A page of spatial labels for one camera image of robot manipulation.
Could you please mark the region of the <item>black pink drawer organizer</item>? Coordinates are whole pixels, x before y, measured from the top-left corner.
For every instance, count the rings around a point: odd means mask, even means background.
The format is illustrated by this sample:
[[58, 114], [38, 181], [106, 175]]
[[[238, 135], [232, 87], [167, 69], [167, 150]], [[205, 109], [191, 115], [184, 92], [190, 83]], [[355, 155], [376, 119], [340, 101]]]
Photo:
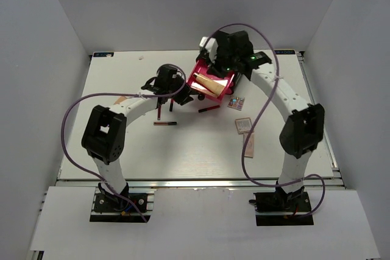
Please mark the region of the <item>black pink drawer organizer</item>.
[[219, 78], [207, 74], [207, 69], [208, 65], [204, 60], [197, 61], [188, 77], [187, 84], [207, 99], [221, 103], [224, 96], [234, 93], [241, 75], [230, 72], [226, 77]]

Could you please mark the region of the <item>gold foundation tube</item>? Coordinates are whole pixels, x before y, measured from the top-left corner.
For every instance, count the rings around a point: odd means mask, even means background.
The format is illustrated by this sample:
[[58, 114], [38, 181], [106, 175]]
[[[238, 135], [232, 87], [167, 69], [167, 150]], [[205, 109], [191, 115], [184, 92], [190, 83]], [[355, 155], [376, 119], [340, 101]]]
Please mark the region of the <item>gold foundation tube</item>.
[[215, 80], [212, 80], [208, 78], [207, 76], [204, 76], [199, 73], [194, 73], [193, 77], [195, 79], [195, 82], [192, 84], [192, 86], [204, 93], [208, 94], [210, 96], [213, 96], [215, 98], [218, 98], [222, 92], [225, 90], [225, 85], [221, 84]]

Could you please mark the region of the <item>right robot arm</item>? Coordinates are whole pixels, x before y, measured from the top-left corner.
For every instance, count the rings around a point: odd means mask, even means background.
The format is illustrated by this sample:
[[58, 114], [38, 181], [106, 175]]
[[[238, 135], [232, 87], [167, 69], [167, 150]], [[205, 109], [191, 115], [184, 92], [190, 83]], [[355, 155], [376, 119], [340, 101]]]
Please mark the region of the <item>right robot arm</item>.
[[275, 58], [263, 51], [255, 52], [249, 35], [242, 30], [215, 32], [207, 45], [208, 74], [226, 77], [241, 74], [267, 95], [278, 109], [285, 124], [279, 135], [285, 151], [282, 172], [276, 182], [276, 205], [290, 210], [303, 192], [303, 178], [311, 154], [324, 137], [325, 110], [321, 104], [311, 104], [302, 98], [281, 77]]

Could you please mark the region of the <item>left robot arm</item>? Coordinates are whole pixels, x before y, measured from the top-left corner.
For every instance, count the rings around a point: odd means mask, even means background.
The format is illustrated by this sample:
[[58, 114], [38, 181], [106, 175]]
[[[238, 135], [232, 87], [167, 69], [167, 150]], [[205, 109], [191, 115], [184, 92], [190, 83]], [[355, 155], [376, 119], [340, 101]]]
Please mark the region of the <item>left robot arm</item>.
[[183, 71], [178, 66], [164, 64], [135, 97], [125, 98], [110, 107], [97, 105], [92, 109], [81, 143], [97, 166], [102, 189], [110, 193], [107, 201], [114, 210], [121, 211], [129, 203], [129, 196], [125, 193], [128, 184], [119, 162], [127, 126], [170, 98], [180, 105], [192, 101], [190, 94]]

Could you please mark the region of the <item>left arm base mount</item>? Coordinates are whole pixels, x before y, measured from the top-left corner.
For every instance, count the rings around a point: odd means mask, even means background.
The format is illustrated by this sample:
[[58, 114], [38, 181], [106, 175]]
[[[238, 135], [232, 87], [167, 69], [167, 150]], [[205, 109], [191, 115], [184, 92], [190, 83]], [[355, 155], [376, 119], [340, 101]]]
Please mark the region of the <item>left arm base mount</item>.
[[146, 223], [151, 217], [152, 194], [129, 192], [125, 187], [121, 193], [128, 200], [106, 191], [99, 183], [94, 195], [90, 222]]

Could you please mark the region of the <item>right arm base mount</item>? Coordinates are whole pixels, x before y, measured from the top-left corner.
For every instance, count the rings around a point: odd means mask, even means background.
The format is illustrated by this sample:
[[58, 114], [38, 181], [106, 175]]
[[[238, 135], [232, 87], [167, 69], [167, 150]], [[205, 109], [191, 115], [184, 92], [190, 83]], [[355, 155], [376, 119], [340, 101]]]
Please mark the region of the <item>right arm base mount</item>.
[[255, 208], [258, 227], [313, 226], [311, 202], [307, 192], [286, 200], [281, 192], [256, 192], [249, 204]]

